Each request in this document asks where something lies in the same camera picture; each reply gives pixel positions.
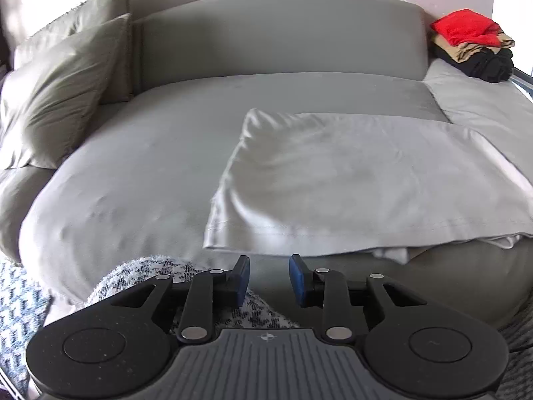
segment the patterned carpet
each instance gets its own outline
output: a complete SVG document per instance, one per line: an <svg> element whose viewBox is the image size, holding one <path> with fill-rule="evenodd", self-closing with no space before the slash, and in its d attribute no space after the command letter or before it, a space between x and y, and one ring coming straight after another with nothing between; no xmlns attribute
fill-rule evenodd
<svg viewBox="0 0 533 400"><path fill-rule="evenodd" d="M533 343L533 294L500 332L511 350ZM511 353L497 395L499 400L533 400L533 348Z"/></svg>
<svg viewBox="0 0 533 400"><path fill-rule="evenodd" d="M157 273L188 280L197 267L161 256L122 265L103 279L89 299L94 303ZM0 262L0 366L17 389L25 394L28 384L23 353L31 336L41 328L50 297L33 283L22 268ZM240 311L220 314L217 328L223 326L285 327L291 322L270 310L257 295L247 293ZM501 330L511 349L533 343L533 295L513 320ZM0 390L0 400L4 400ZM533 400L533 348L512 353L507 373L498 390L498 400Z"/></svg>
<svg viewBox="0 0 533 400"><path fill-rule="evenodd" d="M44 324L50 301L24 269L0 260L0 368L23 395L28 389L26 344Z"/></svg>

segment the rug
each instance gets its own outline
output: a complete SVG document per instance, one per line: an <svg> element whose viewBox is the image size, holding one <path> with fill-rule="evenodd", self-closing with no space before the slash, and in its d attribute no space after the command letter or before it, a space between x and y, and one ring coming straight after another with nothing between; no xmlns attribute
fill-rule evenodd
<svg viewBox="0 0 533 400"><path fill-rule="evenodd" d="M533 344L533 294L500 333L510 350ZM499 400L533 400L533 348L511 353L497 395Z"/></svg>
<svg viewBox="0 0 533 400"><path fill-rule="evenodd" d="M51 300L24 268L0 260L0 367L20 395L29 381L26 344L44 324Z"/></svg>
<svg viewBox="0 0 533 400"><path fill-rule="evenodd" d="M174 259L164 255L145 257L121 264L107 274L95 287L86 305L92 305L105 298L134 286L154 275L171 275L175 283L190 281L195 274L208 268L191 262ZM275 312L263 299L250 289L246 291L243 306L236 309L221 309L214 312L215 335L222 328L292 328L297 327L286 317ZM178 328L181 311L174 317L172 331Z"/></svg>

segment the gray pillow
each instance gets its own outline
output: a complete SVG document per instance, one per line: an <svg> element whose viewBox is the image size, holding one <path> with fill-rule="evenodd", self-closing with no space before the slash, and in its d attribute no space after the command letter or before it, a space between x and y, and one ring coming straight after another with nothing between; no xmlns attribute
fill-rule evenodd
<svg viewBox="0 0 533 400"><path fill-rule="evenodd" d="M37 167L0 170L0 252L20 262L20 226L54 170Z"/></svg>
<svg viewBox="0 0 533 400"><path fill-rule="evenodd" d="M13 68L18 69L74 33L96 27L127 13L130 0L87 0L70 12L43 27L28 40L18 45ZM109 85L102 94L101 103L129 101L131 81L131 32L123 37Z"/></svg>
<svg viewBox="0 0 533 400"><path fill-rule="evenodd" d="M0 94L0 169L58 168L82 139L130 15L73 34L7 75Z"/></svg>

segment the ribbed gray panel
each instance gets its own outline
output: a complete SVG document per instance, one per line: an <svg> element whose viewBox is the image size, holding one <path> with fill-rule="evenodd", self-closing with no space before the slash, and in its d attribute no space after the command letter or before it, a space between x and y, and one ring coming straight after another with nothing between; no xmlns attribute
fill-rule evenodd
<svg viewBox="0 0 533 400"><path fill-rule="evenodd" d="M310 329L225 329L212 343L184 347L153 385L124 398L408 400L376 382L353 349L322 343Z"/></svg>

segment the white sheet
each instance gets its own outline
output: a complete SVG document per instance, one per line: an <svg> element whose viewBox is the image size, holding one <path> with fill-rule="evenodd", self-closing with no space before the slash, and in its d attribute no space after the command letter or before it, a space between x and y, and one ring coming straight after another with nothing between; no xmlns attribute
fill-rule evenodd
<svg viewBox="0 0 533 400"><path fill-rule="evenodd" d="M381 248L507 236L512 244L533 234L532 212L528 180L468 128L251 110L212 199L204 247L387 256Z"/></svg>
<svg viewBox="0 0 533 400"><path fill-rule="evenodd" d="M452 123L479 132L533 182L533 103L512 82L470 78L440 59L423 82Z"/></svg>

